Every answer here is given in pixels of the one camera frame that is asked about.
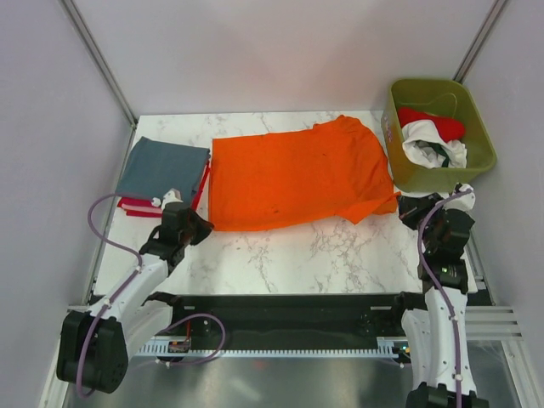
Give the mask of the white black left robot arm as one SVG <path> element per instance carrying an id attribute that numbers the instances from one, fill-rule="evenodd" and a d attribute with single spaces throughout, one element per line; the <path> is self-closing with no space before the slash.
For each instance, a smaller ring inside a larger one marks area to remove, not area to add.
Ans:
<path id="1" fill-rule="evenodd" d="M 184 259 L 185 250 L 213 231 L 190 206 L 170 202 L 161 222 L 135 252 L 136 264 L 97 303 L 64 318 L 56 366 L 58 379 L 72 383 L 78 396 L 113 393 L 130 359 L 159 332 L 180 333 L 186 313 L 161 300 L 154 290 Z"/>

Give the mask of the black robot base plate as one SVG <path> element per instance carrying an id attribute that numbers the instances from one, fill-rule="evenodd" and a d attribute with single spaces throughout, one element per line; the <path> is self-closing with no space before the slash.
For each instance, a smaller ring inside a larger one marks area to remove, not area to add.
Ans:
<path id="1" fill-rule="evenodd" d="M 401 337 L 402 314 L 425 309 L 423 295 L 214 295 L 156 294 L 173 307 L 167 335 L 197 347 L 264 349 L 369 348 L 378 337 Z"/>

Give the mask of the orange t-shirt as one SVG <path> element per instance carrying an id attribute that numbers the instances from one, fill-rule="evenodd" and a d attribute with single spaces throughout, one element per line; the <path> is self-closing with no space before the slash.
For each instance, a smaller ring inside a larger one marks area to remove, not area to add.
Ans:
<path id="1" fill-rule="evenodd" d="M 310 129 L 215 139 L 208 216 L 223 232 L 394 213 L 397 192 L 377 136 L 341 115 Z"/>

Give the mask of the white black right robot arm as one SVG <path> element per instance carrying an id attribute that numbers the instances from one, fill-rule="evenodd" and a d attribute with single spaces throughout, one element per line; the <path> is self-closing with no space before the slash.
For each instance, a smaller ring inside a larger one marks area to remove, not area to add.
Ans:
<path id="1" fill-rule="evenodd" d="M 459 184 L 439 193 L 398 198 L 399 220 L 416 231 L 420 293 L 401 293 L 389 313 L 406 335 L 413 389 L 408 407 L 487 407 L 478 396 L 468 357 L 468 268 L 462 259 L 474 221 L 475 193 Z"/>

